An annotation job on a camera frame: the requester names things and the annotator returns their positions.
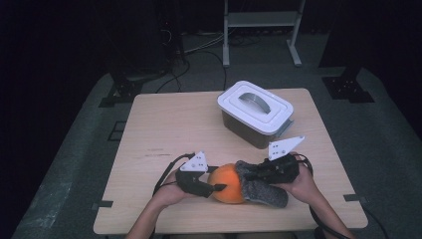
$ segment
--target white plastic container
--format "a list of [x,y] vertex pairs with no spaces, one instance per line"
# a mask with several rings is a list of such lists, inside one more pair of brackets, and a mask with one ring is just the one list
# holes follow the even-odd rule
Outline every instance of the white plastic container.
[[224,126],[260,149],[293,123],[292,104],[246,81],[236,83],[217,102]]

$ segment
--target dark background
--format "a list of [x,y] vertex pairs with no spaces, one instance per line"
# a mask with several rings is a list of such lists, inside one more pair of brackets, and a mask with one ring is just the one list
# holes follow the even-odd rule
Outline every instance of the dark background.
[[[0,2],[0,235],[10,237],[63,139],[110,62],[161,69],[159,29],[173,30],[172,1]],[[223,1],[181,0],[183,32],[221,31]],[[243,1],[231,1],[240,9]],[[246,1],[251,11],[296,1]],[[308,0],[304,34],[330,32],[321,67],[350,61],[376,75],[415,131],[422,128],[421,22],[417,1]]]

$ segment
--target container lid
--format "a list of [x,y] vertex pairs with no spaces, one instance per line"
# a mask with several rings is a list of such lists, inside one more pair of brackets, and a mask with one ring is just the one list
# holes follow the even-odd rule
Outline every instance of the container lid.
[[292,115],[292,104],[280,97],[241,81],[218,97],[221,110],[264,135],[276,133]]

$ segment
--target forearm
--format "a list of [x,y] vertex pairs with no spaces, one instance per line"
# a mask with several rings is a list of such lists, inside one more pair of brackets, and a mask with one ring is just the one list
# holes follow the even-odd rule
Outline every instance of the forearm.
[[[337,213],[323,196],[320,197],[319,200],[310,204],[310,207],[314,210],[319,220],[327,227],[348,238],[354,238],[353,234],[351,234],[350,230],[348,230],[348,228],[344,225]],[[325,230],[323,232],[327,239],[336,238]]]
[[147,239],[155,228],[158,216],[165,206],[158,205],[153,200],[146,204],[136,222],[126,235],[126,239]]

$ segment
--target gray carpet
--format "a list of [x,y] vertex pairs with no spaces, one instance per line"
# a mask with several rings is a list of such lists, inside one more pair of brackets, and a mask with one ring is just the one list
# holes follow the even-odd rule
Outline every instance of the gray carpet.
[[[421,140],[379,79],[364,69],[357,79],[375,103],[351,104],[347,100],[331,99],[321,78],[338,76],[343,69],[317,67],[327,35],[299,35],[297,48],[303,61],[300,68],[293,65],[287,37],[254,37],[245,41],[258,43],[232,47],[231,66],[226,69],[227,87],[246,80],[265,89],[308,89],[351,184],[367,200],[364,206],[380,220],[390,238],[419,238],[422,235]],[[210,40],[186,36],[185,50]],[[221,45],[205,51],[221,58]],[[179,77],[181,92],[223,90],[224,70],[219,59],[208,52],[186,57],[190,69]],[[186,67],[181,61],[176,62],[174,74],[181,74]],[[155,93],[172,78],[169,74],[148,82],[142,93]],[[97,203],[102,199],[118,148],[118,141],[108,137],[117,121],[127,119],[131,107],[116,104],[113,108],[99,108],[111,85],[110,76],[105,75],[93,88],[14,238],[105,238],[94,233],[93,225]],[[177,91],[179,87],[172,81],[160,92]],[[366,228],[353,232],[359,238],[384,238],[375,220],[370,216],[368,220]],[[296,234],[300,239],[313,238],[312,231]],[[108,238],[121,237],[108,235]]]

